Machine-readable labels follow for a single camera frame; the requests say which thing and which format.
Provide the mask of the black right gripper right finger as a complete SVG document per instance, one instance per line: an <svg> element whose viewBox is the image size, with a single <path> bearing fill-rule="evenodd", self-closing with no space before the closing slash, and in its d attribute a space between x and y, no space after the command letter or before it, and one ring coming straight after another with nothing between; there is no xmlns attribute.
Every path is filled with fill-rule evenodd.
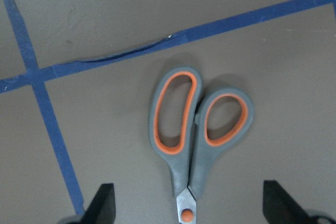
<svg viewBox="0 0 336 224"><path fill-rule="evenodd" d="M318 223L310 217L276 180L265 180L263 184L263 215L268 223Z"/></svg>

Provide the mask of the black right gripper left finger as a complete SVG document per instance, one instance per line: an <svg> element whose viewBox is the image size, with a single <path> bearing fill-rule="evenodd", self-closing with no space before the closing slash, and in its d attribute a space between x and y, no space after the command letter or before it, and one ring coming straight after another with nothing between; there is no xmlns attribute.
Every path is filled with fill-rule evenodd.
<svg viewBox="0 0 336 224"><path fill-rule="evenodd" d="M82 223L110 223L116 218L114 184L100 185L97 193L85 212Z"/></svg>

